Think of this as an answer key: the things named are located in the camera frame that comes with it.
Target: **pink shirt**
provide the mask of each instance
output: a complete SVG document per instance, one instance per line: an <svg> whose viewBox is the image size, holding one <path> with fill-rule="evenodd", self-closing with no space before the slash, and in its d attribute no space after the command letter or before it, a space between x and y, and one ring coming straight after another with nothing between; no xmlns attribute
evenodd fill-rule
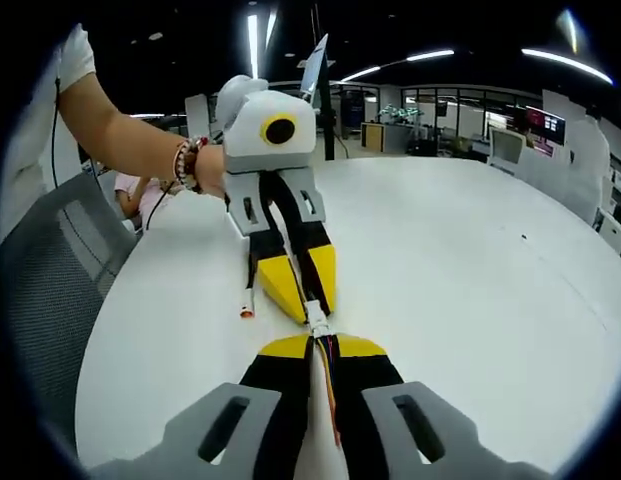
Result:
<svg viewBox="0 0 621 480"><path fill-rule="evenodd" d="M139 177L133 177L132 175L126 175L125 173L117 173L117 177L114 182L114 191L126 192L128 196L131 197L137 188L139 180L141 180ZM148 217L150 216L154 206L161 198L161 195L163 195L163 191L161 190L159 180L153 178L143 191L143 195L141 195L141 202L139 202L139 213L141 213L141 221L143 222L144 229L146 228ZM169 195L166 195L166 197L164 197L157 210L165 206L168 201L168 196Z"/></svg>

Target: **bracelet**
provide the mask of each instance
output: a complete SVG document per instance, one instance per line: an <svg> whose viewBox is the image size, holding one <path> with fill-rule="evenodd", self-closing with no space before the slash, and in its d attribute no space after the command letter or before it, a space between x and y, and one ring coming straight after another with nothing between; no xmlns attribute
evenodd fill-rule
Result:
<svg viewBox="0 0 621 480"><path fill-rule="evenodd" d="M207 144L207 137L189 138L179 145L177 153L174 155L172 169L177 182L195 193L203 193L203 189L194 175L194 167L197 163L199 150Z"/></svg>

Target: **hand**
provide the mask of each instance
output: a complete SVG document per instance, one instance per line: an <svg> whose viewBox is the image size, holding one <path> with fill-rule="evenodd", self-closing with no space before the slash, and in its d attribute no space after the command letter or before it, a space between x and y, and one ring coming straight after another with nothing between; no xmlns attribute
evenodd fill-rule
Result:
<svg viewBox="0 0 621 480"><path fill-rule="evenodd" d="M224 198L223 173L225 165L223 161L223 146L206 145L199 150L197 163L194 166L194 174L197 182L201 185L203 193Z"/></svg>

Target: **desk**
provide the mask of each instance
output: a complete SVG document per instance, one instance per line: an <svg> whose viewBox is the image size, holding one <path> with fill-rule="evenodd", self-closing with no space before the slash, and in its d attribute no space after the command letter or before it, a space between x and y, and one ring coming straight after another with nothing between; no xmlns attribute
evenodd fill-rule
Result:
<svg viewBox="0 0 621 480"><path fill-rule="evenodd" d="M383 346L487 448L556 471L621 379L619 257L561 205L477 162L326 162L316 179L338 257L334 329ZM153 223L85 353L76 435L88 467L141 455L263 345L302 332L260 291L256 318L239 318L245 243L223 202L185 192ZM329 419L315 419L297 478L343 478L337 454L313 457L334 450Z"/></svg>
<svg viewBox="0 0 621 480"><path fill-rule="evenodd" d="M405 154L414 125L361 124L361 146L375 152Z"/></svg>
<svg viewBox="0 0 621 480"><path fill-rule="evenodd" d="M490 155L490 142L485 140L473 140L472 151L481 153L482 155Z"/></svg>

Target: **monitor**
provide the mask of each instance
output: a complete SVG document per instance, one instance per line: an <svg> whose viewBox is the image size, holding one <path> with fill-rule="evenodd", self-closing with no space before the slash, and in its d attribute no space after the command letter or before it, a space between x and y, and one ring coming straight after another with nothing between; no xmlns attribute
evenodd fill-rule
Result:
<svg viewBox="0 0 621 480"><path fill-rule="evenodd" d="M323 55L326 51L327 43L328 35L326 34L308 57L306 68L303 71L303 78L301 79L301 95L302 98L308 100L310 105L312 105L314 93L317 89L319 71L321 70L321 62L323 61Z"/></svg>
<svg viewBox="0 0 621 480"><path fill-rule="evenodd" d="M546 140L563 145L566 135L566 121L550 112L526 107L526 120L530 132Z"/></svg>

